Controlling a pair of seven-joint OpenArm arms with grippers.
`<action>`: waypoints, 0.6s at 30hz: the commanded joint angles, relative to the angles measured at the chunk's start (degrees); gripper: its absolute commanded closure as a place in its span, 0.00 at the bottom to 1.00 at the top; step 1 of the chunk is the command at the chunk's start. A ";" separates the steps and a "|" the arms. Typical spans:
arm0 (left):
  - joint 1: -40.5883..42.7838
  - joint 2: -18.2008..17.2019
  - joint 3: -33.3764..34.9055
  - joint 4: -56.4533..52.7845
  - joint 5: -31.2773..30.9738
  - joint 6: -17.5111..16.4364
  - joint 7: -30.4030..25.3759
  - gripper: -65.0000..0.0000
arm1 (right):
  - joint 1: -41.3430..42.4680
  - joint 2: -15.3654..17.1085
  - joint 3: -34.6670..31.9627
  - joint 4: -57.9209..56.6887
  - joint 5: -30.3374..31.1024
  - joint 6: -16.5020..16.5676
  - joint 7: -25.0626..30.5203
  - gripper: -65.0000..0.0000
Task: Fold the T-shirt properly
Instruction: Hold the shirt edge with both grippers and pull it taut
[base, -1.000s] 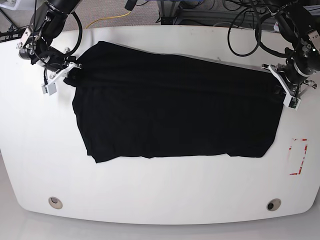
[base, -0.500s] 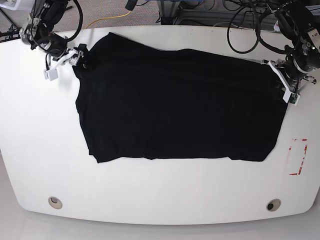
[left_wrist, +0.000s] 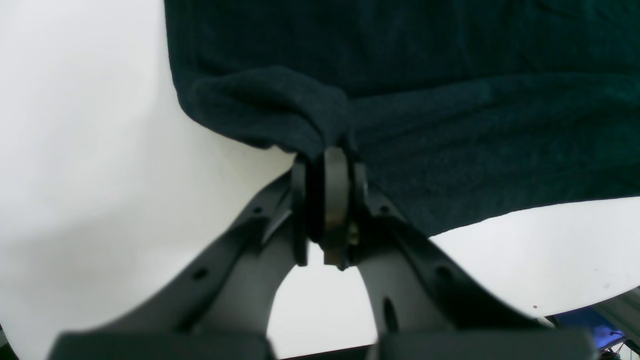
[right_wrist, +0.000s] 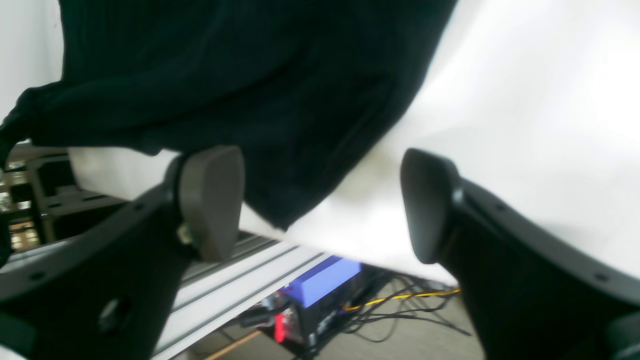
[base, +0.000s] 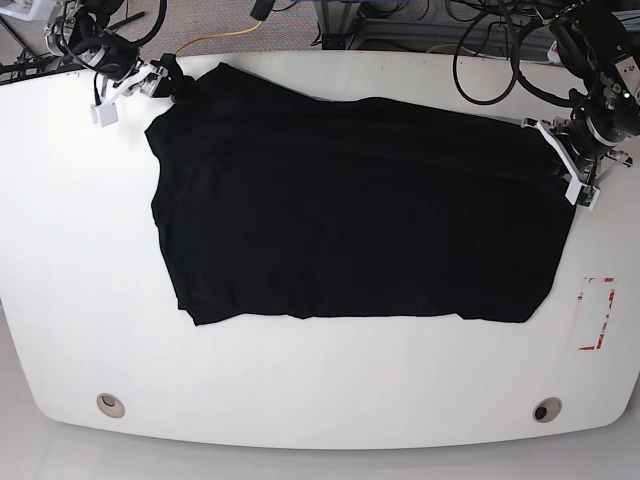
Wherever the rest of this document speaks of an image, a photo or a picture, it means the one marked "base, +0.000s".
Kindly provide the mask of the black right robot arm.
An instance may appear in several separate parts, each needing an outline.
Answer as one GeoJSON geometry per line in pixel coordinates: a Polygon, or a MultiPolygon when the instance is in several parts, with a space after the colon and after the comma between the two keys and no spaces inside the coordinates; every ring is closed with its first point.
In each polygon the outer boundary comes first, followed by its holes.
{"type": "Polygon", "coordinates": [[[135,92],[150,98],[170,98],[189,102],[196,98],[195,79],[184,74],[177,57],[165,53],[145,62],[140,53],[160,32],[168,2],[159,2],[158,15],[151,29],[141,38],[128,40],[109,26],[120,1],[58,1],[44,30],[49,52],[71,61],[103,80],[94,88],[95,113],[104,113],[121,96],[135,92]]]}

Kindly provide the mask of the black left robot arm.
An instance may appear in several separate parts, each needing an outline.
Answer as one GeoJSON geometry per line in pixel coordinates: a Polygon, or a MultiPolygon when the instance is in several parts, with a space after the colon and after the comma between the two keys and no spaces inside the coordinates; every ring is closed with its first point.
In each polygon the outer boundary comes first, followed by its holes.
{"type": "Polygon", "coordinates": [[[487,17],[505,27],[511,77],[498,96],[475,105],[494,105],[515,86],[534,97],[569,110],[567,119],[534,121],[532,127],[556,150],[570,176],[568,195],[594,194],[603,159],[630,161],[618,145],[639,134],[639,35],[628,31],[609,1],[478,1],[467,31],[487,17]],[[559,97],[536,87],[521,70],[522,45],[534,31],[552,34],[561,64],[580,79],[585,92],[559,97]]]}

